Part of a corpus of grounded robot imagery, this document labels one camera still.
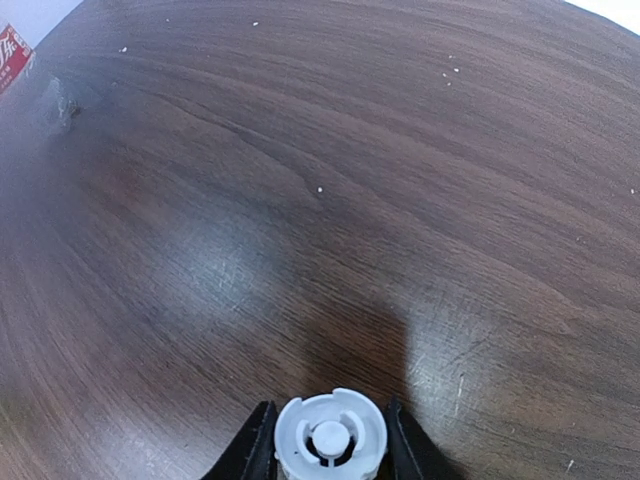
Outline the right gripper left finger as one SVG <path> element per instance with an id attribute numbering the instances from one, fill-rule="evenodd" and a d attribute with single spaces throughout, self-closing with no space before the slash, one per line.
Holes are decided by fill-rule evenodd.
<path id="1" fill-rule="evenodd" d="M 261 401 L 202 480 L 274 480 L 277 478 L 274 432 L 278 412 Z"/>

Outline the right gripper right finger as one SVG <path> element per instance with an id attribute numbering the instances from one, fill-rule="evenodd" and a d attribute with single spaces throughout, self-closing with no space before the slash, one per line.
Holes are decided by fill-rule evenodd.
<path id="1" fill-rule="evenodd" d="M 384 412 L 387 465 L 394 480 L 463 480 L 456 467 L 431 440 L 420 423 L 396 397 Z"/>

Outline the white bottle cap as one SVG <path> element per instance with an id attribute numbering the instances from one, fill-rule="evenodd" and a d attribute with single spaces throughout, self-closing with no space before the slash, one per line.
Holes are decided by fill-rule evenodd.
<path id="1" fill-rule="evenodd" d="M 274 457 L 293 480 L 374 479 L 387 444 L 380 408 L 346 388 L 290 400 L 274 429 Z"/>

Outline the red label cola bottle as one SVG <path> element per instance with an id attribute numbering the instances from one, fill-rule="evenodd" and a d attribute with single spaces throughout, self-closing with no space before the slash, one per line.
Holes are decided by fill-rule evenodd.
<path id="1" fill-rule="evenodd" d="M 1 142 L 59 135 L 71 127 L 77 102 L 63 81 L 7 20 L 1 21 Z"/>

